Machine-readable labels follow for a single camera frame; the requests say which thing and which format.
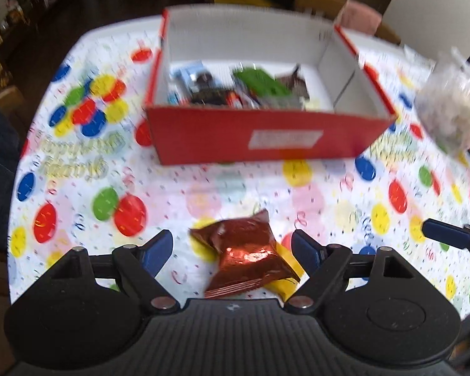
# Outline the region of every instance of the red box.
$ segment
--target red box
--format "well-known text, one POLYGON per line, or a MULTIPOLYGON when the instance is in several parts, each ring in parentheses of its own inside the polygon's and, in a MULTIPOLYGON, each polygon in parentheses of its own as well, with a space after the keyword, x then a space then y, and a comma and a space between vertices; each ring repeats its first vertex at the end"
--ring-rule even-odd
POLYGON ((355 48, 326 20, 195 5, 166 10, 161 33, 144 105, 163 165, 356 157, 395 121, 375 72, 359 67, 355 48), (171 67, 195 60, 209 70, 237 61, 264 69, 301 64, 310 96, 325 111, 167 104, 171 67))

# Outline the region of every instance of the pink cloth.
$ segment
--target pink cloth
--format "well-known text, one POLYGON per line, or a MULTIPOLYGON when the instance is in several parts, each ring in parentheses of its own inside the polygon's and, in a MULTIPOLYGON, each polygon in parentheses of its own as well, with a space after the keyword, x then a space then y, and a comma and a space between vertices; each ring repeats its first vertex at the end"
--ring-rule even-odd
POLYGON ((367 35, 374 35, 381 24, 381 14, 358 1, 346 0, 334 23, 367 35))

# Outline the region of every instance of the ribbed black surface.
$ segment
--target ribbed black surface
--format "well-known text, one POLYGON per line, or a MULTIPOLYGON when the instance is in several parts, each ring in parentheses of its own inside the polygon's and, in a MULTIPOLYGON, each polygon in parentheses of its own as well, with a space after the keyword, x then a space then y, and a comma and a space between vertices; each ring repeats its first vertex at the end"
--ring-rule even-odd
POLYGON ((416 370, 376 368, 332 345, 310 316, 277 300, 191 300, 179 314, 156 317, 137 343, 97 367, 52 371, 20 363, 10 376, 386 376, 457 375, 444 363, 416 370))

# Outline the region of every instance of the metal pin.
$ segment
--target metal pin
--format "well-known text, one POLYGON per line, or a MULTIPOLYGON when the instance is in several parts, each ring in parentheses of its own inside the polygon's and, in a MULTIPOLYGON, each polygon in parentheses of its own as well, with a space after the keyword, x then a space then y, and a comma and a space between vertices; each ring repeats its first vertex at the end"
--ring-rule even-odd
POLYGON ((313 305, 314 301, 306 295, 297 295, 288 301, 295 308, 305 309, 313 305))
POLYGON ((155 297, 150 303, 156 309, 169 309, 176 305, 176 300, 172 297, 155 297))

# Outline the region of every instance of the clear plastic bag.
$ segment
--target clear plastic bag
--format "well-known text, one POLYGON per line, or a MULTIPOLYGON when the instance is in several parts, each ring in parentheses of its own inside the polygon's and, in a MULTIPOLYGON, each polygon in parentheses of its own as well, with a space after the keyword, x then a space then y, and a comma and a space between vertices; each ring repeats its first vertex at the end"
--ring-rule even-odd
POLYGON ((470 148, 470 65, 457 49, 441 55, 415 107, 427 133, 447 153, 470 148))

